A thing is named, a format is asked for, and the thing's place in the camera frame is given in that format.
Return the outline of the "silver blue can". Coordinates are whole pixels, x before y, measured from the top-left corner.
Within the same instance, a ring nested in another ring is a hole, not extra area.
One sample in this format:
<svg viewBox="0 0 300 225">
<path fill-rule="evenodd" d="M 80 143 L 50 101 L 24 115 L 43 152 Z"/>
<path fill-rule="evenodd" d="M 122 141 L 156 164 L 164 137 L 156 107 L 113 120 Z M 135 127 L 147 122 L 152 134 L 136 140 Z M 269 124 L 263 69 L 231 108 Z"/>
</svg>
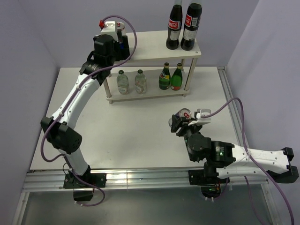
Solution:
<svg viewBox="0 0 300 225">
<path fill-rule="evenodd" d="M 120 48 L 123 49 L 124 48 L 123 35 L 126 34 L 125 24 L 122 22 L 116 22 L 116 24 L 117 24 L 117 35 L 118 35 L 119 45 Z"/>
<path fill-rule="evenodd" d="M 182 108 L 180 109 L 178 112 L 176 112 L 175 114 L 176 117 L 185 117 L 186 119 L 191 119 L 192 118 L 192 113 L 189 109 L 187 108 Z M 169 127 L 172 127 L 172 123 L 173 123 L 173 120 L 172 120 L 172 117 L 169 119 L 168 121 L 168 124 L 169 124 Z"/>
</svg>

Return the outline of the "clear bottle green cap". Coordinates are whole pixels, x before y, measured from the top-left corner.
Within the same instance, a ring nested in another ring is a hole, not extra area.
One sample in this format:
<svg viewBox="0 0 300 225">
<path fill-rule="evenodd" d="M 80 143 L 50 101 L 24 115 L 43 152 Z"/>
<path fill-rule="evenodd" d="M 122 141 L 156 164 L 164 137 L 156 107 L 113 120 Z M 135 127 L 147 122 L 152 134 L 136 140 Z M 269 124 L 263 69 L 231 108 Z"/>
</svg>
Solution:
<svg viewBox="0 0 300 225">
<path fill-rule="evenodd" d="M 147 80 L 143 70 L 139 69 L 135 76 L 135 91 L 138 94 L 143 94 L 147 90 Z"/>
<path fill-rule="evenodd" d="M 125 95 L 129 93 L 129 80 L 123 70 L 118 71 L 117 87 L 120 94 Z"/>
</svg>

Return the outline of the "green glass bottle red label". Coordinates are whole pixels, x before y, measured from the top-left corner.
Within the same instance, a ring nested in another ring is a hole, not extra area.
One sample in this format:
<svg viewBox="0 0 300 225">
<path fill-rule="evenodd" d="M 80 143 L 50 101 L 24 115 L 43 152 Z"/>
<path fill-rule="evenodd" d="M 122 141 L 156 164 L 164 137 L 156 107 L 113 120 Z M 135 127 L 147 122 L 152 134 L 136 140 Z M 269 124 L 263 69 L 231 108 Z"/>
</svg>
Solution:
<svg viewBox="0 0 300 225">
<path fill-rule="evenodd" d="M 171 77 L 170 86 L 171 86 L 172 90 L 180 90 L 180 88 L 181 88 L 182 80 L 183 80 L 181 69 L 182 69 L 182 64 L 178 63 L 177 67 Z"/>
</svg>

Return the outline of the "green glass bottle yellow label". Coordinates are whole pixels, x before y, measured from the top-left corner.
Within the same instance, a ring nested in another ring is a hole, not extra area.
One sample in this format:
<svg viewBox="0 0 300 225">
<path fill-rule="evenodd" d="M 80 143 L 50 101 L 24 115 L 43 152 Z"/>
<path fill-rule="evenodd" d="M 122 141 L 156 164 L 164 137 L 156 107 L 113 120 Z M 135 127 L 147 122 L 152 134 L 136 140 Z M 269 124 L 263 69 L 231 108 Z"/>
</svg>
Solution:
<svg viewBox="0 0 300 225">
<path fill-rule="evenodd" d="M 170 71 L 169 71 L 169 63 L 164 63 L 164 68 L 159 76 L 159 88 L 162 90 L 167 90 L 170 87 Z"/>
</svg>

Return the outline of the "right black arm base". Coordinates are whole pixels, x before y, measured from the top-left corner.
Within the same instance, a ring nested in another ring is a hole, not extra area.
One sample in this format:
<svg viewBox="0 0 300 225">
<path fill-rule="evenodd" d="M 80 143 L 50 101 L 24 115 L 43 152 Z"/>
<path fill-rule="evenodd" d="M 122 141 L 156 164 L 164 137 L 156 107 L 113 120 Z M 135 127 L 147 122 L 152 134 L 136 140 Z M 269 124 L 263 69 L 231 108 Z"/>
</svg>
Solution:
<svg viewBox="0 0 300 225">
<path fill-rule="evenodd" d="M 204 199 L 212 202 L 218 199 L 227 188 L 229 178 L 205 177 L 203 169 L 188 170 L 189 184 L 199 186 Z"/>
</svg>

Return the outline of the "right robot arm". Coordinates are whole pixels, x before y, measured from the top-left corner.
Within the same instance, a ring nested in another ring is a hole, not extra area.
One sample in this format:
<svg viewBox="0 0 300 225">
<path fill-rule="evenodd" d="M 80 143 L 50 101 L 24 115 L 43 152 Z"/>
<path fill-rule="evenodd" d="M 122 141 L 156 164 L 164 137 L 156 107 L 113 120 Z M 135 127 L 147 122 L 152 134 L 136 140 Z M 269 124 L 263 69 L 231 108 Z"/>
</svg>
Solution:
<svg viewBox="0 0 300 225">
<path fill-rule="evenodd" d="M 276 183 L 294 183 L 298 168 L 291 165 L 293 150 L 285 147 L 277 151 L 248 149 L 222 141 L 214 141 L 201 134 L 202 123 L 195 118 L 173 115 L 169 119 L 171 132 L 183 137 L 189 160 L 205 161 L 202 169 L 188 172 L 191 185 L 225 183 L 236 177 L 267 177 Z"/>
</svg>

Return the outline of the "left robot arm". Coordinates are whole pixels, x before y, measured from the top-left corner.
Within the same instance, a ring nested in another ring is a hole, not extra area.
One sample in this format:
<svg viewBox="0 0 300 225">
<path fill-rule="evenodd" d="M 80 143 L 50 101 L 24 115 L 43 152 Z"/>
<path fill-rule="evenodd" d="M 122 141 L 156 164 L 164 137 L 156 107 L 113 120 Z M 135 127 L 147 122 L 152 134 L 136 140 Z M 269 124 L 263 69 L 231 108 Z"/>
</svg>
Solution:
<svg viewBox="0 0 300 225">
<path fill-rule="evenodd" d="M 76 123 L 87 102 L 104 83 L 111 69 L 124 64 L 132 56 L 126 35 L 114 39 L 111 35 L 102 34 L 95 36 L 93 41 L 94 50 L 83 63 L 71 92 L 51 117 L 43 117 L 40 122 L 44 132 L 40 144 L 42 159 L 46 162 L 57 159 L 45 157 L 44 144 L 48 141 L 65 158 L 75 175 L 75 183 L 80 187 L 91 183 L 91 175 L 90 166 L 80 150 L 82 136 L 75 131 Z"/>
</svg>

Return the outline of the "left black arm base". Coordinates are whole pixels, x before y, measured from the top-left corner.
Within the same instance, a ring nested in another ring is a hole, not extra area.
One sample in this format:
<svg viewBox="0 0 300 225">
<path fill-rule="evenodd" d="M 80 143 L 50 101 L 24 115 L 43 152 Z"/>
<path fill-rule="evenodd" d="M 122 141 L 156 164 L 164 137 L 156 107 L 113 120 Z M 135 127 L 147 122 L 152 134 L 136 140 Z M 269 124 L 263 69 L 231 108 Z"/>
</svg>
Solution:
<svg viewBox="0 0 300 225">
<path fill-rule="evenodd" d="M 73 199 L 77 202 L 89 202 L 95 191 L 95 187 L 104 188 L 106 173 L 90 173 L 87 176 L 74 176 L 71 172 L 65 175 L 64 189 L 73 190 Z"/>
</svg>

